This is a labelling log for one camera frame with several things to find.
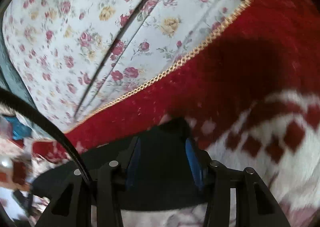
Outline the black pants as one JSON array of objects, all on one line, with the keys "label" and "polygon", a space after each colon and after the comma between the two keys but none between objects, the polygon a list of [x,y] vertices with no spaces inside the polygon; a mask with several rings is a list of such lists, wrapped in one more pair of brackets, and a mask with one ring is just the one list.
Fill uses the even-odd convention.
[{"label": "black pants", "polygon": [[[208,187],[199,189],[189,165],[191,150],[186,152],[185,144],[193,137],[183,118],[175,118],[136,136],[93,148],[83,153],[81,158],[90,171],[112,160],[121,163],[122,159],[129,157],[125,153],[135,137],[139,143],[133,155],[134,168],[128,167],[129,183],[125,180],[123,190],[116,196],[120,198],[122,210],[174,210],[208,203]],[[75,176],[75,169],[75,163],[70,161],[41,174],[31,184],[31,193],[52,199],[56,192],[62,190],[68,176]]]}]

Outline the blue plastic bag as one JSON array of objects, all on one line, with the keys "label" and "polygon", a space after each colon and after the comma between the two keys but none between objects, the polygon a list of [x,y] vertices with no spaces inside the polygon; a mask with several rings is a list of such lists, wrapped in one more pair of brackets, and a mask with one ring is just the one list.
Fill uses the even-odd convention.
[{"label": "blue plastic bag", "polygon": [[32,129],[22,124],[16,116],[4,116],[12,127],[12,139],[15,141],[31,137]]}]

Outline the red white floral blanket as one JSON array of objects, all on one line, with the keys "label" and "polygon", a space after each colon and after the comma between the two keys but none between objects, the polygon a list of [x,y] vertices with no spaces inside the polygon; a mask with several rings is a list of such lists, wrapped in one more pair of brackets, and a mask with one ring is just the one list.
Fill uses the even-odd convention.
[{"label": "red white floral blanket", "polygon": [[[11,1],[1,0],[1,29]],[[51,200],[31,193],[37,177],[72,161],[90,184],[83,153],[175,118],[211,159],[253,168],[289,226],[319,226],[319,0],[240,0],[197,47],[69,131],[38,111],[7,60],[1,31],[1,113],[32,129],[33,174],[13,197],[33,226]],[[204,226],[207,205],[120,209],[123,226]]]}]

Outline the floral quilt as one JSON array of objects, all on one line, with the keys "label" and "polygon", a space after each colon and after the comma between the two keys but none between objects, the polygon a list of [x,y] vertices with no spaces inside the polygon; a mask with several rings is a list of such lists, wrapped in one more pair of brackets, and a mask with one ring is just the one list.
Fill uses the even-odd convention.
[{"label": "floral quilt", "polygon": [[240,0],[12,0],[7,62],[61,131],[197,47]]}]

